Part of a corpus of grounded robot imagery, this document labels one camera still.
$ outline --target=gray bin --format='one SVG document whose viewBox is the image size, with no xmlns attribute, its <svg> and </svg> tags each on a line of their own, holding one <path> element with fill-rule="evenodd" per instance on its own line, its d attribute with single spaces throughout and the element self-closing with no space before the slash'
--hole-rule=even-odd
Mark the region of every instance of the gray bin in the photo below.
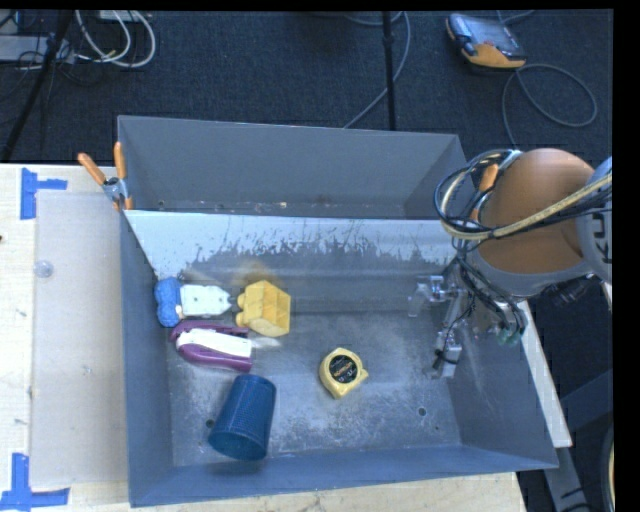
<svg viewBox="0 0 640 512">
<path fill-rule="evenodd" d="M 522 347 L 462 333 L 454 376 L 429 378 L 447 305 L 407 314 L 452 255 L 432 196 L 465 163 L 456 135 L 124 116 L 118 138 L 136 207 L 121 218 L 132 506 L 557 466 Z M 264 460 L 207 444 L 236 374 L 169 343 L 152 291 L 168 275 L 291 295 L 290 333 L 252 335 L 252 373 L 277 388 Z M 339 346 L 369 378 L 335 400 L 318 367 Z"/>
</svg>

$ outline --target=black cable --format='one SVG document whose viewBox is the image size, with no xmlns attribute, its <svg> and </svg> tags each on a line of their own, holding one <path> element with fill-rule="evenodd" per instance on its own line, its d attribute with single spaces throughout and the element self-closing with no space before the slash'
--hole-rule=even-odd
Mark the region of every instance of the black cable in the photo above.
<svg viewBox="0 0 640 512">
<path fill-rule="evenodd" d="M 353 23 L 356 23 L 358 25 L 365 25 L 368 27 L 379 27 L 384 23 L 384 21 L 382 23 L 379 21 L 369 21 L 358 18 L 356 16 L 350 16 L 349 14 L 343 14 L 342 16 Z M 399 11 L 393 18 L 391 18 L 391 23 L 395 23 L 400 18 L 400 16 L 402 16 L 402 11 Z"/>
<path fill-rule="evenodd" d="M 440 350 L 439 348 L 434 350 L 433 353 L 436 356 L 436 360 L 431 365 L 431 368 L 433 368 L 434 370 L 437 370 L 442 363 L 458 364 L 458 361 L 454 361 L 453 359 L 447 359 L 447 357 L 445 356 L 446 353 L 443 350 Z"/>
<path fill-rule="evenodd" d="M 39 52 L 39 49 L 40 49 L 40 39 L 41 39 L 40 34 L 38 34 L 38 38 L 36 39 L 36 49 L 35 49 L 35 50 L 25 51 L 25 52 L 22 52 L 20 55 L 18 55 L 18 61 L 17 61 L 17 67 L 18 67 L 18 68 L 20 68 L 20 67 L 21 67 L 21 66 L 20 66 L 20 62 L 22 61 L 22 58 L 23 58 L 25 55 L 33 54 L 33 57 L 31 57 L 31 62 L 30 62 L 30 63 L 29 63 L 29 65 L 27 66 L 27 69 L 22 70 L 22 71 L 23 71 L 23 74 L 22 74 L 22 76 L 18 79 L 18 82 L 13 86 L 13 88 L 12 88 L 8 93 L 6 93 L 4 96 L 0 96 L 0 103 L 1 103 L 1 102 L 3 102 L 3 101 L 5 101 L 5 100 L 7 100 L 7 99 L 9 99 L 9 98 L 13 95 L 13 93 L 14 93 L 14 92 L 16 92 L 16 91 L 18 90 L 18 87 L 20 87 L 20 84 L 22 83 L 22 81 L 27 77 L 27 75 L 28 75 L 29 71 L 31 71 L 31 69 L 30 69 L 30 68 L 31 68 L 31 65 L 35 62 L 36 57 L 37 57 L 38 55 L 41 55 L 41 54 L 40 54 L 40 52 Z"/>
<path fill-rule="evenodd" d="M 2 155 L 0 158 L 0 162 L 2 163 L 7 163 L 11 159 L 13 149 L 18 142 L 20 135 L 22 134 L 24 125 L 27 122 L 29 114 L 33 109 L 38 95 L 40 94 L 40 89 L 42 88 L 42 84 L 44 83 L 44 79 L 47 76 L 51 63 L 58 55 L 60 45 L 62 44 L 65 34 L 67 33 L 69 25 L 71 24 L 72 17 L 73 11 L 71 10 L 61 10 L 58 14 L 58 25 L 56 27 L 56 33 L 53 38 L 49 38 L 49 40 L 47 41 L 47 53 L 45 54 L 44 61 L 42 62 L 42 68 L 40 69 L 38 77 L 36 78 L 36 83 L 33 85 L 25 107 L 18 117 L 18 121 L 11 130 L 7 142 L 2 148 Z"/>
<path fill-rule="evenodd" d="M 399 14 L 401 14 L 402 17 L 404 18 L 405 26 L 407 30 L 407 36 L 406 36 L 406 42 L 404 47 L 404 54 L 402 55 L 400 64 L 398 64 L 398 69 L 393 75 L 394 82 L 398 80 L 398 77 L 400 76 L 400 72 L 404 68 L 404 64 L 409 55 L 409 47 L 411 46 L 411 24 L 409 23 L 409 16 L 407 15 L 407 11 L 400 11 Z M 392 19 L 392 21 L 394 21 L 397 17 L 398 16 L 396 15 Z M 365 115 L 367 115 L 373 107 L 375 107 L 380 101 L 382 101 L 382 99 L 385 97 L 386 94 L 387 94 L 387 88 L 385 87 L 385 89 L 371 103 L 369 103 L 369 105 L 367 105 L 367 107 L 364 110 L 362 110 L 362 112 L 360 112 L 356 117 L 354 117 L 351 121 L 345 124 L 343 128 L 351 128 L 355 123 L 360 121 L 360 119 L 362 119 Z"/>
<path fill-rule="evenodd" d="M 73 32 L 68 34 L 68 38 L 71 41 L 70 47 L 74 49 L 74 53 L 75 54 L 82 53 L 85 46 L 85 38 L 82 37 L 81 34 L 78 35 L 78 34 L 74 34 Z M 97 70 L 98 77 L 92 80 L 81 78 L 77 74 L 73 73 L 74 69 L 79 69 L 78 66 L 84 66 L 85 69 Z M 60 76 L 69 80 L 71 83 L 75 85 L 79 85 L 81 87 L 94 87 L 96 85 L 100 85 L 105 82 L 109 69 L 110 68 L 108 66 L 91 66 L 89 62 L 85 63 L 80 59 L 74 59 L 73 63 L 71 63 L 69 66 L 66 66 L 66 67 L 59 66 L 58 72 Z"/>
<path fill-rule="evenodd" d="M 559 73 L 562 73 L 566 76 L 568 76 L 569 78 L 571 78 L 572 80 L 574 80 L 578 85 L 580 85 L 580 87 L 582 87 L 585 92 L 589 95 L 589 99 L 591 100 L 591 104 L 593 106 L 593 111 L 591 113 L 591 116 L 586 120 L 586 121 L 580 121 L 580 122 L 569 122 L 569 121 L 564 121 L 558 117 L 555 117 L 553 115 L 551 115 L 550 113 L 548 113 L 547 111 L 545 111 L 537 102 L 535 99 L 533 99 L 533 96 L 531 95 L 531 93 L 529 92 L 529 90 L 526 88 L 526 86 L 524 85 L 524 82 L 522 81 L 522 73 L 524 73 L 525 71 L 529 71 L 530 69 L 551 69 L 554 71 L 557 71 Z M 507 107 L 506 107 L 506 97 L 507 97 L 507 89 L 509 88 L 509 85 L 511 84 L 511 81 L 517 78 L 518 79 L 518 83 L 520 84 L 520 86 L 522 87 L 525 97 L 529 100 L 529 102 L 535 107 L 536 110 L 538 110 L 543 116 L 545 116 L 546 118 L 550 119 L 551 121 L 561 125 L 561 126 L 568 126 L 570 128 L 582 128 L 584 126 L 587 126 L 589 124 L 591 124 L 596 116 L 598 115 L 598 104 L 596 102 L 596 98 L 593 95 L 593 93 L 589 90 L 589 88 L 586 86 L 586 84 L 580 80 L 577 76 L 573 75 L 572 73 L 569 73 L 568 71 L 559 68 L 557 66 L 552 66 L 550 64 L 526 64 L 524 66 L 522 66 L 521 68 L 517 69 L 506 81 L 506 83 L 504 84 L 504 89 L 502 90 L 502 121 L 504 123 L 504 127 L 505 130 L 507 131 L 507 136 L 509 137 L 509 141 L 511 142 L 511 144 L 513 145 L 513 147 L 517 147 L 516 141 L 513 137 L 513 134 L 511 132 L 511 128 L 509 127 L 509 122 L 507 121 Z"/>
<path fill-rule="evenodd" d="M 469 305 L 465 308 L 465 310 L 460 313 L 460 315 L 458 315 L 458 318 L 456 318 L 453 322 L 451 322 L 451 324 L 449 325 L 449 328 L 447 329 L 447 334 L 444 337 L 445 343 L 446 341 L 449 339 L 449 336 L 451 335 L 451 331 L 453 330 L 453 327 L 460 322 L 463 318 L 466 318 L 468 316 L 471 316 L 471 314 L 475 311 L 476 309 L 476 299 L 475 296 L 471 293 L 468 292 L 467 293 L 467 298 L 469 300 Z"/>
<path fill-rule="evenodd" d="M 509 321 L 505 316 L 504 311 L 502 311 L 502 308 L 498 306 L 498 304 L 496 303 L 496 299 L 494 299 L 492 296 L 481 291 L 480 288 L 478 288 L 475 285 L 475 283 L 473 283 L 473 281 L 467 275 L 467 273 L 472 274 L 476 279 L 481 281 L 482 284 L 484 284 L 487 287 L 487 289 L 493 293 L 493 295 L 497 296 L 502 302 L 504 302 L 509 306 L 509 309 L 511 310 L 511 313 L 513 314 L 516 321 L 516 326 L 517 326 L 516 331 L 522 334 L 527 326 L 527 322 L 524 317 L 524 313 L 518 307 L 518 305 L 514 302 L 514 300 L 510 297 L 510 295 L 500 290 L 497 286 L 491 284 L 482 274 L 480 274 L 471 265 L 469 265 L 469 263 L 467 263 L 464 257 L 461 257 L 460 255 L 458 255 L 457 260 L 461 267 L 460 276 L 465 281 L 465 284 L 467 285 L 467 287 L 473 290 L 473 294 L 478 296 L 486 306 L 490 307 L 490 309 L 493 309 L 494 312 L 497 313 L 498 316 L 502 318 L 502 321 L 505 324 L 505 327 L 508 327 Z"/>
<path fill-rule="evenodd" d="M 51 91 L 53 90 L 53 83 L 56 77 L 56 69 L 57 66 L 52 67 L 51 71 L 51 79 L 49 81 L 49 91 L 47 96 L 43 98 L 40 96 L 40 155 L 42 158 L 42 153 L 44 151 L 44 146 L 47 138 L 47 114 L 49 110 L 49 102 L 51 100 Z"/>
<path fill-rule="evenodd" d="M 393 80 L 393 34 L 391 33 L 391 13 L 382 11 L 382 43 L 384 45 L 384 62 L 387 75 L 387 107 L 389 109 L 389 130 L 396 130 L 396 98 Z"/>
</svg>

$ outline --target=power strip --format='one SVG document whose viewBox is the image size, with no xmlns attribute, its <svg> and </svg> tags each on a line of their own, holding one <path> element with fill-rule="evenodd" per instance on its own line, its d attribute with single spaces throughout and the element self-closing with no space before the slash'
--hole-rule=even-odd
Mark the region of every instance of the power strip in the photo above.
<svg viewBox="0 0 640 512">
<path fill-rule="evenodd" d="M 131 14 L 132 11 L 122 11 L 122 10 L 110 10 L 110 9 L 101 9 L 98 11 L 98 18 L 103 21 L 118 21 L 115 13 L 118 13 L 120 19 L 125 23 L 140 23 L 140 19 L 137 16 Z M 150 15 L 146 13 L 140 13 L 145 18 L 148 18 Z"/>
</svg>

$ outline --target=wire bundle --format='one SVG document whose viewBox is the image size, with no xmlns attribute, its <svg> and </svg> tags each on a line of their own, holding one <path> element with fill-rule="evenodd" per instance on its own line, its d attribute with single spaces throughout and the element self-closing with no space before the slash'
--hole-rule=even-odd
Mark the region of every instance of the wire bundle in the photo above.
<svg viewBox="0 0 640 512">
<path fill-rule="evenodd" d="M 447 176 L 438 183 L 434 193 L 435 209 L 442 225 L 449 234 L 462 240 L 483 242 L 489 239 L 506 238 L 570 218 L 589 215 L 595 211 L 606 211 L 603 205 L 611 199 L 612 193 L 613 175 L 611 169 L 601 178 L 588 183 L 564 199 L 529 217 L 505 226 L 485 226 L 469 217 L 472 208 L 477 207 L 487 199 L 495 184 L 487 190 L 478 191 L 470 201 L 470 204 L 466 205 L 462 215 L 451 216 L 447 213 L 449 203 L 455 195 L 454 192 L 459 189 L 466 178 L 470 175 L 477 177 L 488 165 L 501 161 L 498 167 L 497 182 L 502 173 L 521 154 L 522 152 L 518 150 L 494 150 L 482 153 L 471 160 L 466 167 Z M 443 188 L 447 184 L 448 187 L 443 192 Z"/>
<path fill-rule="evenodd" d="M 96 53 L 98 58 L 88 56 L 88 55 L 83 55 L 80 53 L 77 53 L 76 57 L 82 60 L 90 61 L 90 62 L 96 62 L 99 64 L 113 64 L 115 66 L 120 66 L 124 68 L 140 68 L 142 66 L 145 66 L 149 62 L 151 62 L 151 60 L 153 59 L 156 53 L 156 37 L 155 37 L 155 34 L 153 33 L 153 29 L 151 28 L 151 25 L 145 19 L 145 17 L 142 14 L 140 14 L 140 11 L 127 11 L 127 12 L 129 13 L 129 16 L 131 17 L 132 20 L 138 20 L 140 21 L 140 23 L 142 23 L 142 25 L 144 26 L 149 36 L 150 49 L 147 55 L 143 59 L 137 62 L 124 61 L 125 57 L 127 56 L 127 54 L 130 52 L 132 48 L 132 38 L 131 38 L 131 33 L 129 32 L 129 29 L 127 28 L 125 22 L 122 20 L 122 17 L 120 16 L 120 14 L 118 14 L 118 11 L 115 11 L 115 10 L 113 11 L 113 15 L 116 18 L 116 21 L 118 22 L 120 27 L 122 28 L 122 31 L 126 40 L 124 49 L 122 49 L 119 52 L 117 52 L 116 50 L 111 50 L 109 53 L 104 52 L 95 43 L 95 41 L 89 34 L 89 31 L 87 30 L 87 27 L 84 23 L 82 15 L 80 14 L 80 11 L 76 10 L 75 17 L 80 27 L 80 30 L 82 31 L 82 36 L 84 37 L 86 42 L 89 44 L 91 49 Z"/>
</svg>

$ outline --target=orange clamp handle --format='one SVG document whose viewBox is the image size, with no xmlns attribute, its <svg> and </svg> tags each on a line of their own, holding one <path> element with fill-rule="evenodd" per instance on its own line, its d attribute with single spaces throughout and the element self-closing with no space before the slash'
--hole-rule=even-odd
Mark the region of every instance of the orange clamp handle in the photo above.
<svg viewBox="0 0 640 512">
<path fill-rule="evenodd" d="M 116 142 L 113 146 L 113 160 L 116 164 L 118 178 L 123 180 L 127 177 L 127 166 L 124 163 L 124 154 L 122 153 L 122 144 L 120 142 Z"/>
<path fill-rule="evenodd" d="M 107 181 L 107 177 L 86 153 L 78 153 L 78 162 L 89 172 L 94 181 L 102 186 Z"/>
</svg>

